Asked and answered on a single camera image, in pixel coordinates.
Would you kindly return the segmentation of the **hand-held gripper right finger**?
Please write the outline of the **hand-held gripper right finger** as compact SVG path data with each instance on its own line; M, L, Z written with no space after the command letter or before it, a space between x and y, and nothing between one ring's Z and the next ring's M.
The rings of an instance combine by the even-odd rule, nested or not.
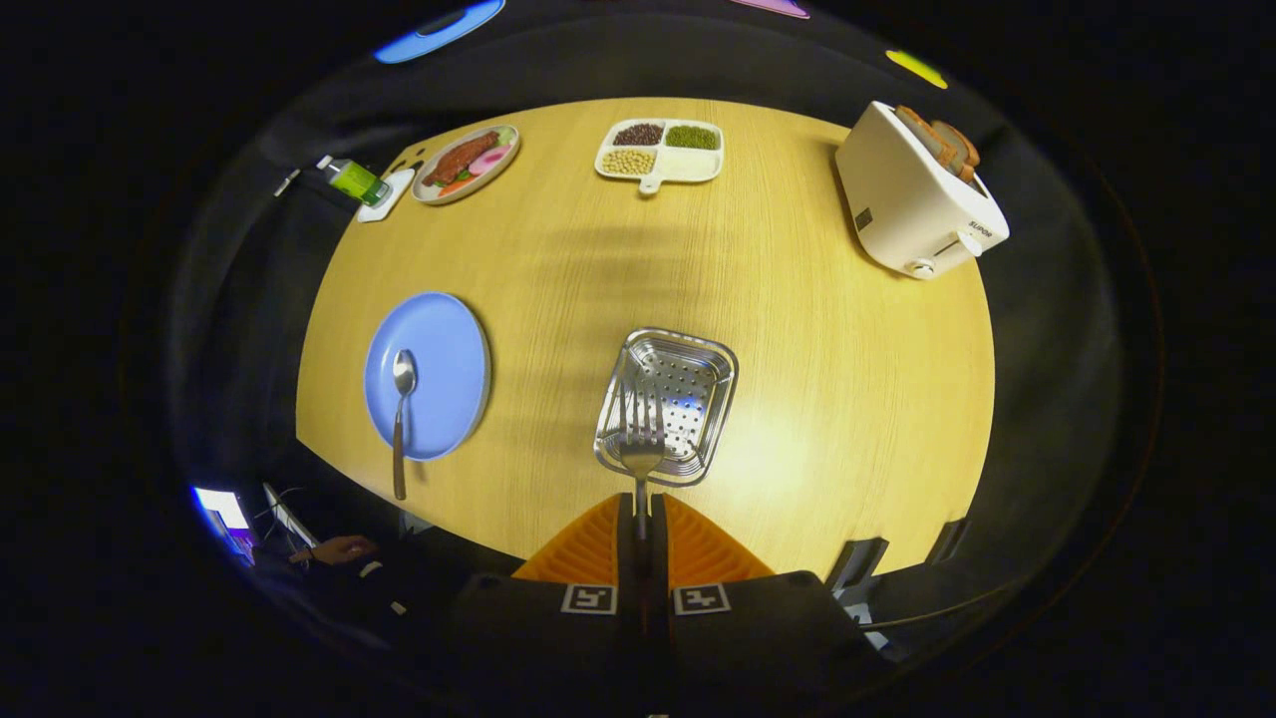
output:
M706 514L652 500L661 633L679 689L864 689L880 654L815 573L777 573Z

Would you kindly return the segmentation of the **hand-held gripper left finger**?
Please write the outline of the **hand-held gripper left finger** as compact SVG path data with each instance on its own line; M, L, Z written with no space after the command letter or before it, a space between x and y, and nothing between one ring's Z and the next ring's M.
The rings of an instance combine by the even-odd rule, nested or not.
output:
M634 501L616 494L514 573L478 573L441 627L459 689L624 689L644 656L647 596Z

